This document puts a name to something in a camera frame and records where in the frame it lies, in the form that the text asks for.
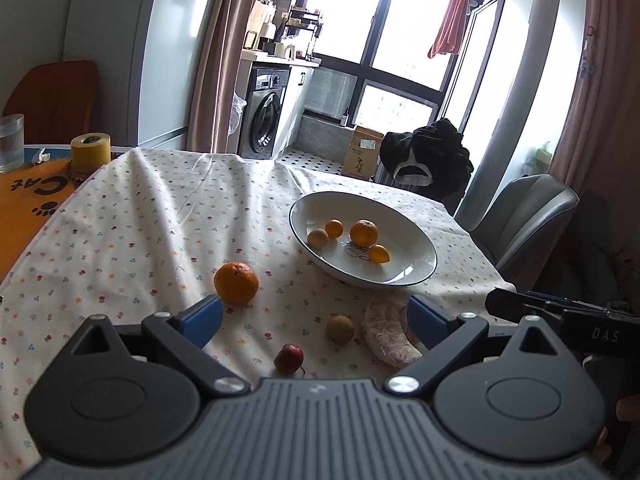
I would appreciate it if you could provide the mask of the brown curtain right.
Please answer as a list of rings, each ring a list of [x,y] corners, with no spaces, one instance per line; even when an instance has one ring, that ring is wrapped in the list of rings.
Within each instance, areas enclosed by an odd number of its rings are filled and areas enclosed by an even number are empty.
[[[639,0],[587,0],[584,47],[551,174],[605,200],[639,186]]]

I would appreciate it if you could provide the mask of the black dish rack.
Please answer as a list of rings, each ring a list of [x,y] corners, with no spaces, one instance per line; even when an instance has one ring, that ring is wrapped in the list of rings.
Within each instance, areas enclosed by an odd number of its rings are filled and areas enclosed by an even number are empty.
[[[282,14],[277,38],[282,44],[293,46],[296,58],[306,61],[314,59],[314,46],[322,31],[322,14],[319,10],[308,10],[293,6]]]

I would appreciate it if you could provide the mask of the white refrigerator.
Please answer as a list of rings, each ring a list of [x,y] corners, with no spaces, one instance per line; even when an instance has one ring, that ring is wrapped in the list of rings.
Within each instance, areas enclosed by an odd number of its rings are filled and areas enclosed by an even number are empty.
[[[99,75],[90,131],[125,148],[186,148],[212,0],[70,0],[63,58]]]

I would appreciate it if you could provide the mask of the small orange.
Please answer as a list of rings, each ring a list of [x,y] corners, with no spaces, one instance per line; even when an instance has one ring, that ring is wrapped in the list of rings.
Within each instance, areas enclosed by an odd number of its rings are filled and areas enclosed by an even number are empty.
[[[337,240],[343,235],[344,226],[340,220],[331,219],[326,222],[324,230],[326,231],[326,234],[328,234],[330,240]]]
[[[390,253],[381,244],[374,244],[369,247],[368,258],[372,263],[384,264],[390,262]]]

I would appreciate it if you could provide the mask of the brown curtain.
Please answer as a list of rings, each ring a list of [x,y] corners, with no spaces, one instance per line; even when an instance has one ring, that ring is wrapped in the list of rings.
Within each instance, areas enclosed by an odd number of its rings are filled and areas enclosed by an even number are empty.
[[[209,0],[186,148],[227,151],[236,74],[254,0]]]
[[[587,0],[584,47],[551,174],[605,200],[639,186],[639,0]]]

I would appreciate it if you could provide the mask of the yellow tape roll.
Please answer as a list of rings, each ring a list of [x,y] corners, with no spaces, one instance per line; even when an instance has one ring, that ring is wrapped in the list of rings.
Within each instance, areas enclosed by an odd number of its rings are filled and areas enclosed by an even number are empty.
[[[75,177],[87,177],[112,160],[111,137],[90,132],[70,142],[70,171]]]

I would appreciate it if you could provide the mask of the small red apple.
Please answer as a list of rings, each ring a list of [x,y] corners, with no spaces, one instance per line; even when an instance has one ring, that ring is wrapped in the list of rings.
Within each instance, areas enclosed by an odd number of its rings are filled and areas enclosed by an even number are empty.
[[[285,344],[273,360],[276,370],[291,376],[300,370],[304,362],[304,352],[297,344]]]

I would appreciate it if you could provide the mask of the clear drinking glass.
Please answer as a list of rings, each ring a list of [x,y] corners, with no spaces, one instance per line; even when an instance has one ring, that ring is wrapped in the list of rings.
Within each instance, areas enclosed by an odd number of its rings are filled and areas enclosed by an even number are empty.
[[[24,155],[24,115],[13,114],[0,122],[0,172],[7,174],[20,168]]]

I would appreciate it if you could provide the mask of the grey padded chair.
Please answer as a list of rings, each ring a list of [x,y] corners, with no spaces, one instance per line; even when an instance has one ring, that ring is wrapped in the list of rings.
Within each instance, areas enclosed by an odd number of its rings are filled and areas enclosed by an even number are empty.
[[[500,192],[471,236],[502,278],[527,292],[578,205],[578,195],[548,174],[518,178]]]

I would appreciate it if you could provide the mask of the brown curtain left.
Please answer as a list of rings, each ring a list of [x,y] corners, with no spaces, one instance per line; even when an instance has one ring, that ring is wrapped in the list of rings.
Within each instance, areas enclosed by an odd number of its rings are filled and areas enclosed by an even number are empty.
[[[186,148],[227,151],[236,74],[254,0],[209,0]]]

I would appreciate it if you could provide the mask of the floral white tablecloth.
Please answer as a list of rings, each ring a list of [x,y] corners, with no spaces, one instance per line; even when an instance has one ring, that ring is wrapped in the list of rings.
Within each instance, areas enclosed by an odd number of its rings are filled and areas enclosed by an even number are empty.
[[[258,293],[224,312],[210,356],[250,382],[279,349],[298,344],[310,378],[373,377],[390,368],[362,341],[326,336],[332,315],[360,318],[378,296],[311,262],[288,226],[292,203],[318,191],[378,200],[433,241],[435,273],[418,291],[454,311],[482,312],[502,285],[494,266],[443,206],[409,192],[233,155],[132,150],[70,196],[1,283],[1,474],[39,458],[23,405],[34,382],[89,315],[136,324],[178,313],[214,291],[224,263],[248,264]]]

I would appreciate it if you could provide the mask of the black jacket on chair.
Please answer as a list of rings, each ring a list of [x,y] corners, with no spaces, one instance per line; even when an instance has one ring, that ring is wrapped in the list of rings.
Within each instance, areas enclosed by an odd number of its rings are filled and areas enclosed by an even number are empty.
[[[445,203],[465,190],[474,171],[462,140],[447,118],[413,132],[386,133],[380,147],[386,181]]]

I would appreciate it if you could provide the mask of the white oval bowl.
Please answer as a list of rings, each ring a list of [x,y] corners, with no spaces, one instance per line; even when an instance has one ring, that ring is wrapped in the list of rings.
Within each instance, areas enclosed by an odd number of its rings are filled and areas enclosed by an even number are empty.
[[[407,287],[436,270],[433,242],[414,222],[376,200],[343,192],[300,198],[288,224],[327,274],[359,287]]]

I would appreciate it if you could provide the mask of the orange wooden chair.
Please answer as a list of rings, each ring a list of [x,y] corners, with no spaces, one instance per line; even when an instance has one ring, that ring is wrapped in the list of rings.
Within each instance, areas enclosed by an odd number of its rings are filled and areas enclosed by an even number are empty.
[[[3,115],[24,116],[26,144],[69,144],[89,132],[98,87],[91,61],[39,65],[17,85]]]

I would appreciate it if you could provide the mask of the plastic bag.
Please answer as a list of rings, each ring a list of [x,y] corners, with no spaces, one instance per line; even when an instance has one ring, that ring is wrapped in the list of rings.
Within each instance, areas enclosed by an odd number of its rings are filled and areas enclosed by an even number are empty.
[[[231,112],[229,118],[228,136],[232,136],[241,127],[244,108],[246,107],[246,101],[233,93]]]

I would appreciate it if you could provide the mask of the small orange back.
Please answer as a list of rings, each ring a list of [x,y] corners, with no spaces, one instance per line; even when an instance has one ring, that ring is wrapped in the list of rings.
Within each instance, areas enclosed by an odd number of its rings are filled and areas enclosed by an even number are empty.
[[[337,240],[343,235],[344,226],[340,220],[331,219],[326,222],[324,230],[326,231],[326,234],[328,234],[330,240]]]

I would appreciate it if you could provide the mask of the small orange front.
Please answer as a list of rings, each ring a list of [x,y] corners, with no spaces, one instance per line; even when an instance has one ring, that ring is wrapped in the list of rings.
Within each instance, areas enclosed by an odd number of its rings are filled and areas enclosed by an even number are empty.
[[[384,264],[390,262],[390,253],[381,244],[374,244],[369,247],[368,258],[372,263]]]

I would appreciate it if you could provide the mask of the large orange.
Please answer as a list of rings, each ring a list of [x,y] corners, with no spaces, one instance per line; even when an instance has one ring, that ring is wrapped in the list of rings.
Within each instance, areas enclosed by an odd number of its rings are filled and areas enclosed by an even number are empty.
[[[355,246],[368,248],[378,241],[378,227],[370,220],[358,220],[350,227],[349,238]]]
[[[256,296],[259,282],[254,270],[248,264],[229,262],[216,271],[214,286],[217,295],[226,304],[245,306]]]

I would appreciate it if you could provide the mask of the pink hanging towel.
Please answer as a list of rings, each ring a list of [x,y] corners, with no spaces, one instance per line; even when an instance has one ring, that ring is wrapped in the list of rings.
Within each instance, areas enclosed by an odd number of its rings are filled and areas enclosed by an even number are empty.
[[[438,33],[430,50],[428,58],[439,54],[457,54],[464,36],[466,14],[469,10],[469,0],[449,0],[447,10]]]

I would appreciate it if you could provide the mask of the cardboard box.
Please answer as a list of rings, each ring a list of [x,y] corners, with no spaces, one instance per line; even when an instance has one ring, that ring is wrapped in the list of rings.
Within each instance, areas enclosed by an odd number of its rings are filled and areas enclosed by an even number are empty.
[[[378,168],[378,154],[384,134],[356,126],[343,162],[341,175],[369,181]]]

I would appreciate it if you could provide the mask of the silver washing machine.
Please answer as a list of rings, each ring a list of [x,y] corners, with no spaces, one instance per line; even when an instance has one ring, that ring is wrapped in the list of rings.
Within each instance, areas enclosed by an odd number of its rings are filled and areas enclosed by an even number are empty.
[[[258,64],[250,70],[238,144],[241,157],[272,157],[290,71],[285,65],[267,64]]]

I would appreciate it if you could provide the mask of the large orange in bowl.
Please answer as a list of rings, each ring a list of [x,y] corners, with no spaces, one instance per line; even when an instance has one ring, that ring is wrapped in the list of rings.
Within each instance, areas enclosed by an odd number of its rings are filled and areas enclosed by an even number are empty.
[[[358,220],[350,227],[349,238],[355,246],[368,248],[378,241],[378,227],[370,220]]]

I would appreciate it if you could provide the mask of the orange cat placemat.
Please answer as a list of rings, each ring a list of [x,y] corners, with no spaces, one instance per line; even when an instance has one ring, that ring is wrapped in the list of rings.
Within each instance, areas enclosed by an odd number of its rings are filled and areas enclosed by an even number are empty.
[[[76,179],[70,158],[27,164],[1,175],[1,281],[4,282],[47,221],[81,185],[102,172]]]

